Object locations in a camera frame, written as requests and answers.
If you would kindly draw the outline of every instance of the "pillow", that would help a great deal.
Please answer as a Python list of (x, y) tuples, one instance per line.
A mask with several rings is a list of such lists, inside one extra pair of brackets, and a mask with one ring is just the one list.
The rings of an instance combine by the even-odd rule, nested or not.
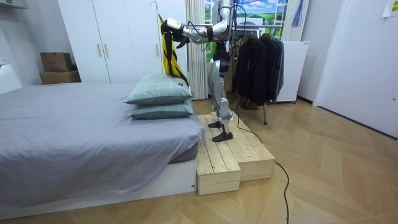
[(193, 113), (189, 101), (170, 105), (136, 105), (129, 116), (134, 119), (184, 118)]
[(164, 105), (182, 103), (192, 97), (184, 80), (170, 75), (147, 75), (141, 79), (125, 103), (136, 105)]

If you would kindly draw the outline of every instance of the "mattress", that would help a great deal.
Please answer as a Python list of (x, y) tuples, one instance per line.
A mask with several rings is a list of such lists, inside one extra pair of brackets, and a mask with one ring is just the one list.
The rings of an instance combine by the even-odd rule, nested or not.
[(205, 128), (133, 120), (130, 84), (28, 86), (0, 95), (0, 209), (130, 193), (193, 159)]
[(176, 164), (179, 162), (187, 162), (192, 159), (195, 159), (198, 155), (198, 149), (199, 149), (199, 142), (194, 144), (190, 149), (183, 152), (181, 155), (177, 156), (172, 161), (170, 161), (169, 164)]

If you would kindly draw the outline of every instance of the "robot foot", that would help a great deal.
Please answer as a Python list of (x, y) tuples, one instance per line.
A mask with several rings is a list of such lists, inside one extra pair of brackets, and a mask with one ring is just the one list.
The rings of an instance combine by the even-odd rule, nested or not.
[(213, 137), (213, 142), (222, 142), (222, 141), (226, 141), (226, 140), (230, 140), (234, 138), (234, 136), (232, 135), (232, 133), (221, 133), (219, 135), (217, 135), (216, 137)]
[(209, 128), (220, 128), (220, 127), (221, 123), (219, 121), (209, 124)]

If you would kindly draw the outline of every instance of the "yellow and black cloth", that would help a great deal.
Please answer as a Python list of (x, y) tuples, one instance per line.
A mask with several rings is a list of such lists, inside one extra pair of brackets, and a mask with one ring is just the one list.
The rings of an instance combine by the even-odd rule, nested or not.
[(189, 81), (182, 73), (180, 66), (177, 63), (177, 54), (175, 53), (173, 34), (171, 32), (164, 32), (162, 34), (162, 48), (163, 48), (163, 67), (167, 75), (182, 78), (189, 86)]

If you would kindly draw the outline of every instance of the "herringbone floor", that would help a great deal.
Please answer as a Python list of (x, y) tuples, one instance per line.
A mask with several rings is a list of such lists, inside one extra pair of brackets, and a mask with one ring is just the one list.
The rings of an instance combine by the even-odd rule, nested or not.
[[(196, 101), (198, 114), (211, 101)], [(290, 175), (290, 223), (398, 223), (398, 142), (320, 108), (297, 104), (240, 110)], [(237, 192), (195, 193), (85, 208), (4, 223), (285, 223), (286, 177), (241, 183)]]

